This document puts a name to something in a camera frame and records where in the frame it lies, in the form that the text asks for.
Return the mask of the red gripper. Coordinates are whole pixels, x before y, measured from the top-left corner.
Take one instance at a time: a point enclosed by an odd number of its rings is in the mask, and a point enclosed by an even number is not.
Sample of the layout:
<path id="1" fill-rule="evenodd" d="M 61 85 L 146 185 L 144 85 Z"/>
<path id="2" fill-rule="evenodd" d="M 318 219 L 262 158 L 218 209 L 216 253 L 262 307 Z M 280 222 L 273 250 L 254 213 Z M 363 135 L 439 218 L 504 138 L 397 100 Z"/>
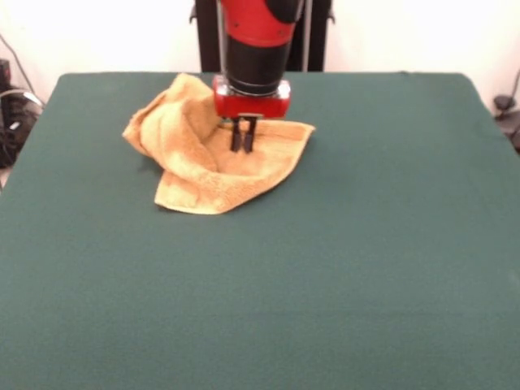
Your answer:
<path id="1" fill-rule="evenodd" d="M 249 123 L 244 139 L 247 154 L 253 151 L 257 118 L 283 118 L 291 102 L 291 86 L 287 80 L 281 80 L 277 90 L 266 96 L 253 96 L 237 92 L 223 75 L 213 78 L 214 107 L 218 116 L 232 119 L 232 142 L 230 150 L 237 152 L 241 148 L 240 119 Z"/>

